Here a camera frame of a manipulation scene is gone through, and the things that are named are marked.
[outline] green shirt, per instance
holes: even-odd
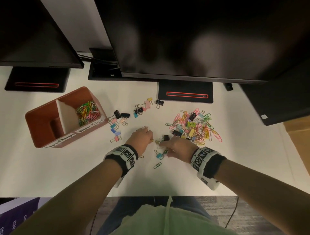
[[[172,198],[169,197],[166,207],[141,206],[133,216],[124,217],[122,224],[111,235],[236,235],[202,215],[170,207],[171,202]]]

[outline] wristband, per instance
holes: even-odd
[[[115,188],[117,188],[125,175],[128,173],[128,171],[134,167],[135,163],[138,160],[138,153],[137,151],[129,144],[123,144],[121,146],[118,146],[117,148],[113,149],[112,151],[108,152],[103,160],[105,159],[113,159],[116,161],[120,167],[122,168],[122,176],[119,178],[119,180],[114,185]]]
[[[220,164],[226,157],[208,147],[197,149],[192,156],[191,166],[198,171],[197,177],[210,189],[215,190],[219,181],[214,179]]]

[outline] forearm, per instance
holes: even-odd
[[[107,159],[43,205],[13,234],[78,234],[89,223],[122,175]]]
[[[255,170],[224,160],[215,175],[285,233],[310,234],[310,195]]]

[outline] cardboard box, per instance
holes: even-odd
[[[76,109],[94,101],[99,116],[83,126]],[[62,148],[108,123],[98,99],[87,87],[81,87],[25,114],[28,128],[37,148]]]
[[[310,175],[310,116],[284,122],[284,126]]]

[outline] left hand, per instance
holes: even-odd
[[[148,144],[152,143],[153,132],[148,128],[140,128],[136,130],[125,144],[129,144],[137,151],[139,157],[145,152]]]

